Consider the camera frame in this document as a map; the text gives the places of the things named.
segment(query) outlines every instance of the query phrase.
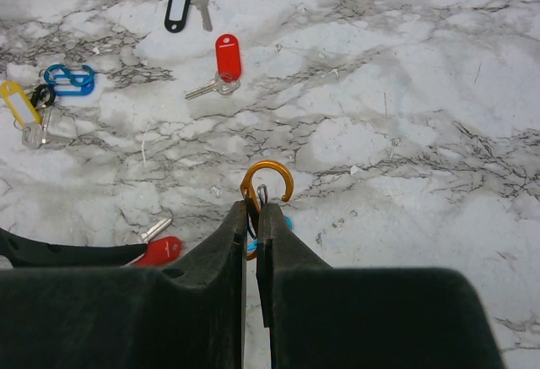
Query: red object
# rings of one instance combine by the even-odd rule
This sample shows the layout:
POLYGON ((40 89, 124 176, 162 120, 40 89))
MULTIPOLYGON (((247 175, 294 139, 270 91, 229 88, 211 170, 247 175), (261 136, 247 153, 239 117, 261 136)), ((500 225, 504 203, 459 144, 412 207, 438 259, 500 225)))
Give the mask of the red object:
POLYGON ((160 240, 148 243, 146 253, 137 261, 135 266, 160 266, 174 261, 180 257, 181 241, 175 236, 166 236, 160 240))
POLYGON ((234 82, 242 75, 240 45, 232 34, 223 34, 216 40, 218 73, 225 82, 234 82))

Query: yellow key tag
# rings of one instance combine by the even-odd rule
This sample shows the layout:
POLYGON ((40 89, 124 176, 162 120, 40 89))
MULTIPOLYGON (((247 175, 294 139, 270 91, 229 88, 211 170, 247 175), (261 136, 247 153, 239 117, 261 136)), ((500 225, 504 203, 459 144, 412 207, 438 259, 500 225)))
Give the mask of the yellow key tag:
POLYGON ((41 117, 26 97, 23 88, 13 80, 0 86, 0 94, 21 126, 27 122, 41 124, 41 117))

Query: orange carabiner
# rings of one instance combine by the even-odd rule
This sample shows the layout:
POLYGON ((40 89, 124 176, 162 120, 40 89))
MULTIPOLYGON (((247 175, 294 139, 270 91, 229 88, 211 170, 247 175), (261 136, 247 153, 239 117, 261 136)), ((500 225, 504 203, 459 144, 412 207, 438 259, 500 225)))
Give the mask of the orange carabiner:
MULTIPOLYGON (((251 224, 253 225, 253 229, 255 230, 256 234, 259 231, 259 214, 261 213, 261 205, 257 202, 257 196, 255 194, 255 189, 253 188, 252 179, 255 172, 261 169, 274 169, 283 177, 285 180, 285 194, 281 197, 281 199, 284 202, 289 201, 294 191, 293 175, 285 165, 280 164, 276 160, 262 160, 247 170, 246 176, 244 176, 244 180, 240 184, 240 191, 242 192, 242 196, 244 196, 246 199, 247 213, 251 217, 251 224)), ((257 250, 249 253, 247 260, 252 260, 256 257, 256 255, 257 250)))

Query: blue carabiner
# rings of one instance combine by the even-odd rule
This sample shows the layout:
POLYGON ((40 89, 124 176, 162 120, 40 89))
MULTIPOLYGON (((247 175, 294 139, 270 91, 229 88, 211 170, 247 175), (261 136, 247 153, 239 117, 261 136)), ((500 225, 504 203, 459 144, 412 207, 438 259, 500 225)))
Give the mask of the blue carabiner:
POLYGON ((43 74, 43 79, 48 84, 59 84, 59 79, 69 79, 69 83, 73 86, 85 86, 90 82, 94 82, 95 72, 88 65, 82 65, 81 69, 85 71, 84 74, 76 74, 74 72, 81 72, 76 69, 69 69, 63 63, 55 63, 46 69, 43 74), (62 71, 62 73, 54 74, 56 71, 62 71))
POLYGON ((86 84, 85 86, 72 86, 70 84, 54 84, 52 87, 55 93, 57 94, 57 96, 86 96, 92 93, 95 87, 95 83, 94 83, 94 80, 92 80, 89 84, 86 84))

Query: marble countertop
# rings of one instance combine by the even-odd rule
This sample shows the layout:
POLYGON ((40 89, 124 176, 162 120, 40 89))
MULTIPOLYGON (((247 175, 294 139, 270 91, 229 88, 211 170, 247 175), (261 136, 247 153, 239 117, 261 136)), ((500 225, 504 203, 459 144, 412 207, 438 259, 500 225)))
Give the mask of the marble countertop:
MULTIPOLYGON (((253 163, 294 174, 283 204, 333 266, 441 266, 478 290, 511 369, 540 361, 540 0, 212 0, 165 30, 167 0, 0 0, 0 82, 55 62, 99 72, 21 144, 0 106, 0 226, 65 244, 132 241, 162 217, 192 249, 253 163), (184 94, 240 41, 232 96, 184 94)), ((280 176, 257 174, 273 201, 280 176)), ((251 272, 254 264, 249 265, 251 272)), ((248 274, 246 367, 269 366, 248 274)))

